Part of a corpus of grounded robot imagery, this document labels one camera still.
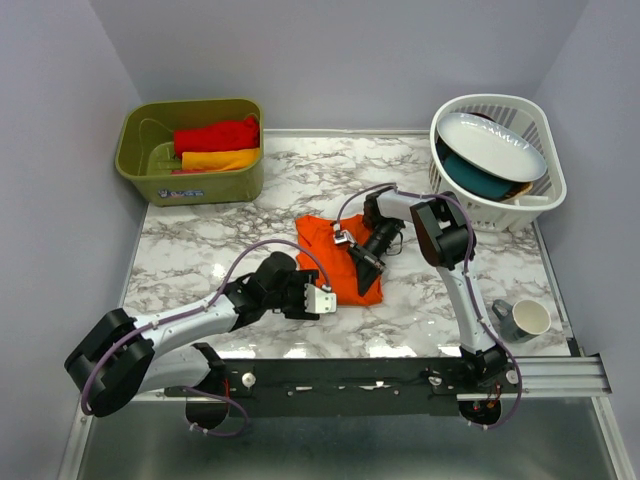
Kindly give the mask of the orange t shirt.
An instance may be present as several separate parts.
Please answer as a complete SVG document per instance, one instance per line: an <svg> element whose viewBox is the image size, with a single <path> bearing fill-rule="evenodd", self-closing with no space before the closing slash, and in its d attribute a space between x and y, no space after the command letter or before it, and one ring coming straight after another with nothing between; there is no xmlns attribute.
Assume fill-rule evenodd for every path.
<svg viewBox="0 0 640 480"><path fill-rule="evenodd" d="M334 242L333 220L311 215L299 217L295 221L298 244L309 250L324 266L329 275L333 292L340 306L368 307L383 301L381 279L377 278L364 295L360 295L357 284L356 267L346 250ZM350 232L354 239L364 246L372 230L363 223L362 214L342 219L340 226ZM302 270L315 269L314 260L304 253L297 255Z"/></svg>

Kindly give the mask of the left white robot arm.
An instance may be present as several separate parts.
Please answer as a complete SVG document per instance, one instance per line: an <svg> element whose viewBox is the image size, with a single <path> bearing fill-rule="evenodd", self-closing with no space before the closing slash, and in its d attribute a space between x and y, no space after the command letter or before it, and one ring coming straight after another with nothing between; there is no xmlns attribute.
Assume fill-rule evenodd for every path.
<svg viewBox="0 0 640 480"><path fill-rule="evenodd" d="M105 417L139 393L173 386L214 393L222 372L199 340L249 326L268 311L296 320L335 312L335 293L318 283L320 275L274 252L255 271L226 280L215 293L186 306L140 316L122 308L107 312L64 363L81 393L83 412Z"/></svg>

